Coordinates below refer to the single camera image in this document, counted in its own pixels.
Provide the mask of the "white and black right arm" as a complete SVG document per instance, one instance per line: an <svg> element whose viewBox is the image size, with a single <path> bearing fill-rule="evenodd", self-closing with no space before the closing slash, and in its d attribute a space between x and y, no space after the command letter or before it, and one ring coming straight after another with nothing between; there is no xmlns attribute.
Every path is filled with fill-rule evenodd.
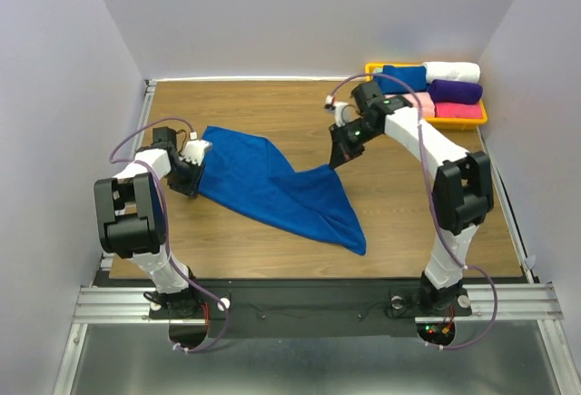
<svg viewBox="0 0 581 395"><path fill-rule="evenodd" d="M346 103L334 94L325 99L325 109L334 115L329 165L337 168L361 156L365 144L381 135L419 160L436 237L421 274L418 303L423 311L438 313L461 293L469 246L494 207L490 159L434 128L412 89L387 97L376 82L368 81L357 85L351 96L359 112L352 120L345 116Z"/></svg>

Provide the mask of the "blue microfibre towel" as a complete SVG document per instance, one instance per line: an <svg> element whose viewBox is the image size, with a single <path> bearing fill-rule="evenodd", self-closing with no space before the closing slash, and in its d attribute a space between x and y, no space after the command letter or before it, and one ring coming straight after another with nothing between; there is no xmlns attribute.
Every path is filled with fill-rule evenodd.
<svg viewBox="0 0 581 395"><path fill-rule="evenodd" d="M416 93L427 91L427 69L423 65L384 65L380 73L397 78ZM406 94L408 92L408 89L400 83L383 76L375 75L374 80L384 94Z"/></svg>

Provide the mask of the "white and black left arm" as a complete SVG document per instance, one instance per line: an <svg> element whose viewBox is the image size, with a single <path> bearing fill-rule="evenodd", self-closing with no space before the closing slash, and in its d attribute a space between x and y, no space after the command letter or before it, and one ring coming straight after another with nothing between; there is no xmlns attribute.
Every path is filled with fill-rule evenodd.
<svg viewBox="0 0 581 395"><path fill-rule="evenodd" d="M159 186L194 199L212 144L190 132L178 145L178 132L170 127L153 129L153 142L115 176L94 184L94 204L100 244L136 265L153 282L144 298L151 312L170 319L208 315L202 293L192 286L195 276L169 249L168 215Z"/></svg>

